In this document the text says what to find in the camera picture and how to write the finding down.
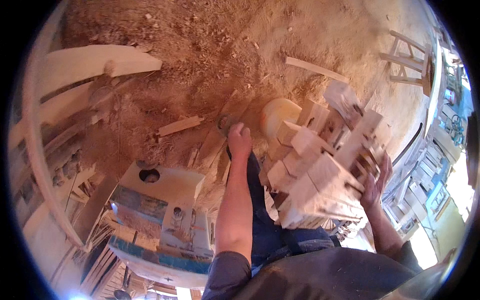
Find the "wood scrap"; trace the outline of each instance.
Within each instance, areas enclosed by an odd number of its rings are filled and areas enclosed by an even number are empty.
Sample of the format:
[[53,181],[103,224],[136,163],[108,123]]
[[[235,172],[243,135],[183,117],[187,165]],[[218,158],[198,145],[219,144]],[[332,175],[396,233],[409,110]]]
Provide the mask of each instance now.
[[104,73],[117,77],[160,70],[161,67],[161,60],[129,46],[89,45],[61,49],[46,55],[40,75],[40,96]]
[[314,65],[312,63],[309,63],[309,62],[306,62],[306,61],[303,61],[303,60],[295,59],[293,57],[288,57],[287,56],[285,58],[285,63],[288,64],[288,65],[304,68],[306,70],[309,70],[309,71],[312,71],[312,72],[315,72],[315,73],[319,73],[319,74],[328,76],[330,78],[333,78],[333,79],[336,79],[336,80],[339,80],[339,81],[343,81],[345,83],[349,83],[349,81],[350,81],[347,77],[342,76],[338,73],[335,73],[333,71],[330,71],[328,69],[322,68],[320,66]]
[[179,132],[190,127],[200,125],[204,119],[205,118],[199,118],[198,116],[194,116],[180,121],[176,121],[159,128],[156,134],[159,136],[166,136],[175,132]]

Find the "right hand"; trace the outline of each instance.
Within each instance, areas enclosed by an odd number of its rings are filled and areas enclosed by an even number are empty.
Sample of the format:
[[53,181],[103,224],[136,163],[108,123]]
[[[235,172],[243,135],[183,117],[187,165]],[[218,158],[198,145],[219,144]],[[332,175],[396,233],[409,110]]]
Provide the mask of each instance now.
[[248,127],[244,128],[241,122],[232,125],[228,132],[228,147],[232,154],[232,162],[236,160],[246,163],[252,151],[250,129]]
[[365,212],[380,208],[380,196],[382,196],[385,185],[392,176],[392,173],[392,160],[385,151],[382,164],[380,165],[380,177],[378,178],[377,183],[375,183],[375,178],[371,173],[368,174],[367,181],[365,182],[365,191],[360,198],[360,204],[363,206]]

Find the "sleeve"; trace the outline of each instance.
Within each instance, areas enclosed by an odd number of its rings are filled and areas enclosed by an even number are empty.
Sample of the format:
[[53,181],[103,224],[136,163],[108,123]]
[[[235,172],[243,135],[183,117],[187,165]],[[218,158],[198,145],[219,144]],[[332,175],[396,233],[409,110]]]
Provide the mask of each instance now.
[[412,245],[409,240],[403,244],[402,248],[395,254],[393,259],[415,272],[415,274],[423,271],[419,266],[417,257],[413,253]]
[[248,260],[238,252],[225,251],[210,265],[202,300],[231,299],[252,278]]

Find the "stack of wooden blocks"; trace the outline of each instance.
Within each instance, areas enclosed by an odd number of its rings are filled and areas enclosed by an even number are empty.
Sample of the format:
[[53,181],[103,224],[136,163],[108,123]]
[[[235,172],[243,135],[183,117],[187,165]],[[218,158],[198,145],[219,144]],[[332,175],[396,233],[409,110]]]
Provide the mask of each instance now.
[[331,218],[360,221],[363,184],[369,173],[380,175],[391,137],[383,117],[359,109],[345,83],[332,82],[324,97],[330,109],[306,99],[297,123],[283,121],[269,141],[259,178],[278,193],[274,201],[283,228],[315,229]]

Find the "wooden stool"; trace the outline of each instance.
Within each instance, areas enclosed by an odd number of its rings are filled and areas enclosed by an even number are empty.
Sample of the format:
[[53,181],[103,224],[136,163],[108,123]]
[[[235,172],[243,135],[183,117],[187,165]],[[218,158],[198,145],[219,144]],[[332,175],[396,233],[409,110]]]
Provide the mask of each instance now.
[[[427,44],[427,46],[424,47],[419,43],[415,42],[414,40],[393,30],[390,30],[390,34],[395,37],[395,41],[393,42],[390,53],[380,53],[380,58],[382,58],[383,60],[394,62],[400,65],[400,72],[398,72],[397,76],[391,75],[390,81],[421,86],[423,87],[423,93],[426,96],[430,96],[430,91],[432,89],[432,81],[430,77],[430,68],[432,65],[432,57],[430,54],[432,51],[432,46],[430,44]],[[410,50],[409,54],[399,52],[398,56],[395,55],[396,48],[400,40],[407,43],[408,49]],[[423,52],[425,54],[424,58],[416,58],[413,55],[412,47],[415,47],[421,52]],[[420,72],[421,79],[407,77],[405,67]]]

